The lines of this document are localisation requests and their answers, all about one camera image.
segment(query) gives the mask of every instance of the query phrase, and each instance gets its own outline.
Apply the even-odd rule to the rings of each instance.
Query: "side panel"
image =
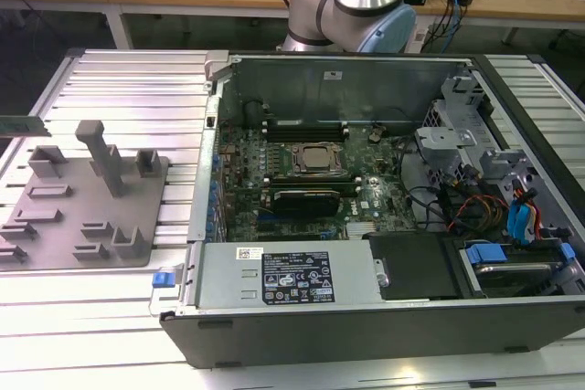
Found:
[[[457,308],[163,315],[197,368],[536,350],[585,327],[585,300]]]

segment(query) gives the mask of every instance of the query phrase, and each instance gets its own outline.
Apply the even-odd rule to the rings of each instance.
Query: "blue connector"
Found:
[[[495,262],[506,262],[508,258],[505,256],[502,246],[495,243],[473,244],[465,250],[467,258],[475,264],[491,264]]]
[[[530,215],[530,207],[527,205],[521,205],[516,200],[510,205],[506,224],[508,235],[519,240],[522,246],[530,244],[530,241],[526,237]]]
[[[174,288],[175,273],[155,273],[153,275],[153,288]]]

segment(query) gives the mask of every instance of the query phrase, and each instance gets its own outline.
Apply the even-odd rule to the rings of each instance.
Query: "blue latch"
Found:
[[[473,244],[465,250],[467,258],[475,264],[489,264],[494,262],[506,262],[508,258],[505,256],[502,246],[494,243]]]
[[[563,242],[560,245],[560,251],[563,253],[566,262],[571,262],[575,258],[575,250],[568,242]]]
[[[159,272],[153,275],[153,288],[174,288],[175,273]]]

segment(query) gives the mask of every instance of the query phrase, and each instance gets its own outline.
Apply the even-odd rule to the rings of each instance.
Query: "white label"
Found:
[[[236,259],[262,259],[264,247],[238,247]]]
[[[340,81],[344,76],[344,72],[342,72],[341,70],[331,70],[331,71],[326,71],[323,74],[323,79],[325,81]]]

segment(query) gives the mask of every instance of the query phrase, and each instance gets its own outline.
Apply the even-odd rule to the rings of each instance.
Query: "aluminum extrusion table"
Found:
[[[66,58],[32,110],[67,156],[87,155],[74,136],[100,118],[121,155],[154,147],[172,162],[154,251],[141,269],[0,274],[3,388],[469,388],[582,389],[585,331],[539,352],[406,358],[241,369],[191,368],[152,317],[152,274],[183,262],[203,126],[205,51],[87,51]],[[585,184],[583,106],[546,65],[526,57],[491,62]],[[510,144],[514,135],[495,117]],[[0,160],[0,220],[27,182],[30,151],[47,139],[14,140]],[[562,324],[552,321],[551,324]]]

